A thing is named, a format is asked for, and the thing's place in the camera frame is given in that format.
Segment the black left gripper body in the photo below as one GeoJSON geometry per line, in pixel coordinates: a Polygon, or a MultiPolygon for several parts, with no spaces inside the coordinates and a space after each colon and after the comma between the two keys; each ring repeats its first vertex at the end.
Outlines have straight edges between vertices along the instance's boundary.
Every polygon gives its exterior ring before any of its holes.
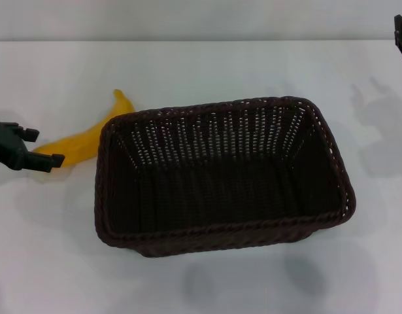
{"type": "Polygon", "coordinates": [[[0,122],[0,163],[15,171],[23,169],[24,158],[29,152],[24,142],[6,128],[6,122],[0,122]]]}

